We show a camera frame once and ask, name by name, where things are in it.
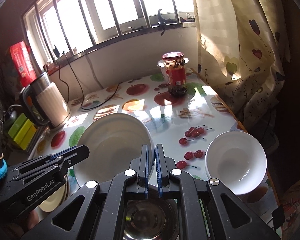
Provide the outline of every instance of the jar label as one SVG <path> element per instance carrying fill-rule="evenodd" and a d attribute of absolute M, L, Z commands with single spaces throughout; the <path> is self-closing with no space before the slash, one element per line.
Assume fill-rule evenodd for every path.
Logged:
<path fill-rule="evenodd" d="M 168 84 L 172 86 L 180 86 L 186 83 L 186 72 L 184 67 L 178 69 L 167 69 Z"/>

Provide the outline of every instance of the window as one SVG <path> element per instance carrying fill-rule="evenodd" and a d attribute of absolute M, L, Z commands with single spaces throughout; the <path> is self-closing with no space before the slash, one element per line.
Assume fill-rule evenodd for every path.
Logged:
<path fill-rule="evenodd" d="M 194 21 L 192 0 L 37 0 L 23 18 L 38 65 L 52 63 L 50 69 L 57 64 L 53 49 L 71 57 L 111 38 L 154 28 L 159 10 L 166 24 L 176 24 L 176 15 L 182 23 Z"/>

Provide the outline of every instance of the red bag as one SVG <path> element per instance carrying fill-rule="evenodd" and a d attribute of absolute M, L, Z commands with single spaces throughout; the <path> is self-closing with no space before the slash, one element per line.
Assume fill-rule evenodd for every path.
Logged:
<path fill-rule="evenodd" d="M 10 47 L 10 54 L 16 70 L 19 73 L 21 85 L 26 87 L 37 78 L 32 67 L 29 52 L 24 41 Z"/>

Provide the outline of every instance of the electric kettle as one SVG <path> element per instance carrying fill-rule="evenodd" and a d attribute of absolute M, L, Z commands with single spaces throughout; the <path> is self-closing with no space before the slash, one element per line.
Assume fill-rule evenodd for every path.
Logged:
<path fill-rule="evenodd" d="M 33 107 L 29 105 L 27 101 L 29 96 L 38 113 L 35 113 Z M 50 81 L 47 72 L 23 88 L 19 100 L 25 115 L 37 126 L 49 125 L 51 130 L 58 130 L 71 117 L 70 108 L 56 84 Z"/>

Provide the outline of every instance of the red jar lid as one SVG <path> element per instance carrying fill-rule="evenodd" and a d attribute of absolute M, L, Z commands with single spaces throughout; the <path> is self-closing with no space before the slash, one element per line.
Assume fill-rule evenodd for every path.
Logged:
<path fill-rule="evenodd" d="M 182 52 L 176 51 L 176 52 L 169 52 L 162 55 L 163 60 L 178 60 L 183 59 L 184 54 Z"/>

